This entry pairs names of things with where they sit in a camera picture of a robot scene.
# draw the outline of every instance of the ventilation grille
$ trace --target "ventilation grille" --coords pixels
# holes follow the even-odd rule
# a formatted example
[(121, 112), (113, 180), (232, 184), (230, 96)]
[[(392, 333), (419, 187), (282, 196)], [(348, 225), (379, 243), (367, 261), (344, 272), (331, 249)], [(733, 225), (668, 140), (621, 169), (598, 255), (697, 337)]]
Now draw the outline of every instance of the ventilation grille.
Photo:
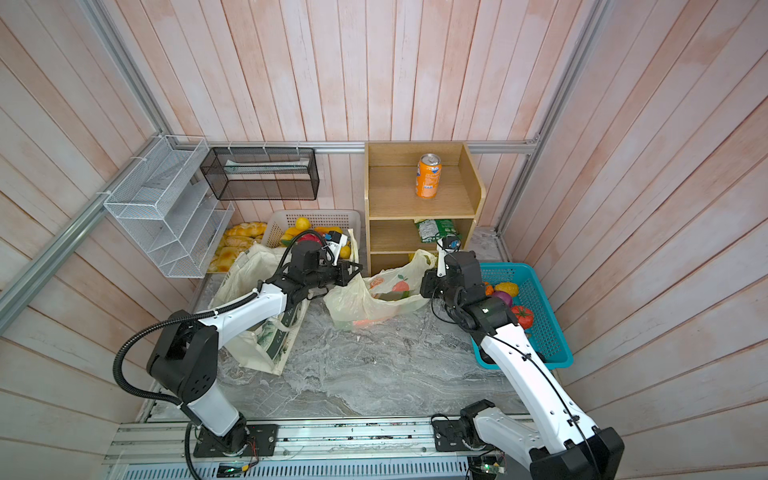
[[(216, 478), (219, 462), (195, 462), (201, 478)], [(242, 462), (221, 462), (241, 466)], [(441, 458), (360, 458), (349, 460), (289, 460), (261, 462), (245, 475), (229, 478), (364, 478), (366, 480), (406, 480), (408, 478), (464, 478), (466, 457)], [(184, 463), (131, 465), (123, 480), (187, 480)]]

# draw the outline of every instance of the beige plastic basket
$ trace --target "beige plastic basket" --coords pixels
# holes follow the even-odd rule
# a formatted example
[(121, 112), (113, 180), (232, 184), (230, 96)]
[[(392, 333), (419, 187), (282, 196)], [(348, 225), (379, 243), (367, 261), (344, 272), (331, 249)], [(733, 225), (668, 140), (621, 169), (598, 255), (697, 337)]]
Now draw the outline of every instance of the beige plastic basket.
[(278, 210), (272, 214), (261, 244), (269, 248), (281, 247), (280, 237), (296, 225), (296, 219), (300, 217), (309, 220), (314, 227), (352, 229), (355, 237), (360, 238), (360, 214), (354, 210)]

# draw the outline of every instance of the green snack bag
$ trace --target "green snack bag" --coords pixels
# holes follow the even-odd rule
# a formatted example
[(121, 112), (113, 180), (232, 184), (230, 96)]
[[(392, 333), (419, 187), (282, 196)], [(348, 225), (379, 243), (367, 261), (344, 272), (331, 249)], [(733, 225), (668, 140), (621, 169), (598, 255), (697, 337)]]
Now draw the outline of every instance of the green snack bag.
[(448, 235), (458, 236), (456, 226), (453, 224), (453, 220), (449, 218), (422, 220), (416, 222), (416, 228), (419, 229), (419, 236), (422, 238), (422, 243), (434, 243), (438, 239), (445, 238)]

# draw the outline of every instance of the tomato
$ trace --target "tomato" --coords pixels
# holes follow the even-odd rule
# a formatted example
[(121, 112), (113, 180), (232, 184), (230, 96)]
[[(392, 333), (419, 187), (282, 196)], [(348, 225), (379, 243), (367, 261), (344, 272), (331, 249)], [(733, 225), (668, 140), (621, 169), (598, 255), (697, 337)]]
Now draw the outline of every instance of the tomato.
[(515, 305), (511, 310), (512, 313), (518, 317), (518, 324), (523, 327), (523, 330), (527, 330), (533, 326), (533, 312), (531, 309), (522, 305)]

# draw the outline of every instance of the can top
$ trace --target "can top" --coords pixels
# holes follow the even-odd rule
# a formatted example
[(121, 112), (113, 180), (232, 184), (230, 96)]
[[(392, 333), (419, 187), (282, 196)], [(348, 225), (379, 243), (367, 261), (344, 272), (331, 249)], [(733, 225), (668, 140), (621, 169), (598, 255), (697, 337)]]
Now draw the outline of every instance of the can top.
[(435, 154), (423, 154), (422, 163), (434, 167), (435, 165), (440, 165), (440, 157)]

